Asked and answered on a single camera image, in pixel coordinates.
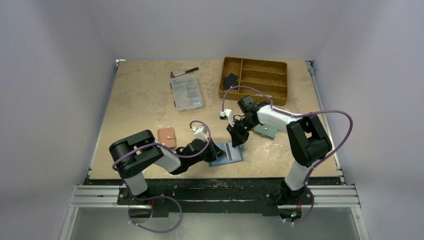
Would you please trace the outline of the blue leather card holder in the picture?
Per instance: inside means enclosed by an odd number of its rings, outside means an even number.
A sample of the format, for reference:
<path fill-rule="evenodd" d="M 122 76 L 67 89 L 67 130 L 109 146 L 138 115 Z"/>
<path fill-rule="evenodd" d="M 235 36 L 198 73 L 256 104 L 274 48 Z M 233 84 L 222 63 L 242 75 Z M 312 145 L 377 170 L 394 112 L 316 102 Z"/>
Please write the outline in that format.
<path fill-rule="evenodd" d="M 209 162 L 209 167 L 217 167 L 244 161 L 244 148 L 242 145 L 232 147 L 231 142 L 217 143 L 216 145 L 223 150 L 224 155 L 215 161 Z"/>

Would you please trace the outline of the black VIP credit card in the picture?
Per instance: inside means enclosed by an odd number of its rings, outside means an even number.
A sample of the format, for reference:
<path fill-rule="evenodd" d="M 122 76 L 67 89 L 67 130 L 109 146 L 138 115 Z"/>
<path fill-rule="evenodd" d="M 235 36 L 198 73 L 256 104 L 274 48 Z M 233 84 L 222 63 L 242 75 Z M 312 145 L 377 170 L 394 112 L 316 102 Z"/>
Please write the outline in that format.
<path fill-rule="evenodd" d="M 225 77 L 223 79 L 222 88 L 224 90 L 228 90 L 236 84 L 237 84 L 237 80 L 234 80 L 233 78 Z"/>

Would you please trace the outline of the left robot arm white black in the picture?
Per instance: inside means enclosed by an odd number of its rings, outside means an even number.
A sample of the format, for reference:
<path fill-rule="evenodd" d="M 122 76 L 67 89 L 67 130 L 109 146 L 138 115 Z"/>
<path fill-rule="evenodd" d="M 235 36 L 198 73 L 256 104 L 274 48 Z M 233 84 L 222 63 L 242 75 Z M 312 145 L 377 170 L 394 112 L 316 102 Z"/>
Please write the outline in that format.
<path fill-rule="evenodd" d="M 148 190 L 143 171 L 151 165 L 179 175 L 199 162 L 211 163 L 226 154 L 212 139 L 204 137 L 196 137 L 185 147 L 172 150 L 159 143 L 148 129 L 112 143 L 109 153 L 112 168 L 136 197 Z"/>

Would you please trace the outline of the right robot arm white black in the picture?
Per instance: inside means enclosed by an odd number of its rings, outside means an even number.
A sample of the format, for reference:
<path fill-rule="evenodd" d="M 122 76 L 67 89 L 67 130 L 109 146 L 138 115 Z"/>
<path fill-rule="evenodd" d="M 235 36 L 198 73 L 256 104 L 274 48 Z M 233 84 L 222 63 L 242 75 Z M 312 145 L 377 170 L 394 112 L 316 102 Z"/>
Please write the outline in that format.
<path fill-rule="evenodd" d="M 226 129 L 234 148 L 244 144 L 249 132 L 258 125 L 269 125 L 287 133 L 294 163 L 274 199 L 278 205 L 293 202 L 306 190 L 314 164 L 323 160 L 333 148 L 319 117 L 283 112 L 269 102 L 255 102 L 250 95 L 237 104 L 243 113 L 240 119 L 235 118 L 231 109 L 223 109 L 219 114 L 222 120 L 228 121 Z"/>

